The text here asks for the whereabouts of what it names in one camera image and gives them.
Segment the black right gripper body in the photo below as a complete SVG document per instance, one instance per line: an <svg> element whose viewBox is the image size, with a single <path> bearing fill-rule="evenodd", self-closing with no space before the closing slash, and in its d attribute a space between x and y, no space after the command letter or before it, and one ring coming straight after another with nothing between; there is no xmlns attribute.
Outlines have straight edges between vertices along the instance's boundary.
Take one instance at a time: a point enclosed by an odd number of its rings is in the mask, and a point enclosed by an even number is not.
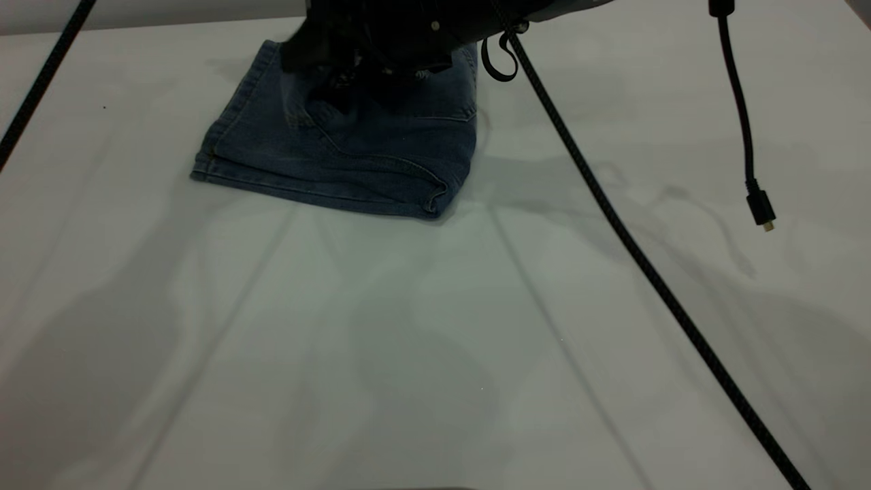
<svg viewBox="0 0 871 490"><path fill-rule="evenodd" d="M544 1L308 1L301 27L282 44L282 68L351 68L358 59L389 71L449 66L451 53L523 21Z"/></svg>

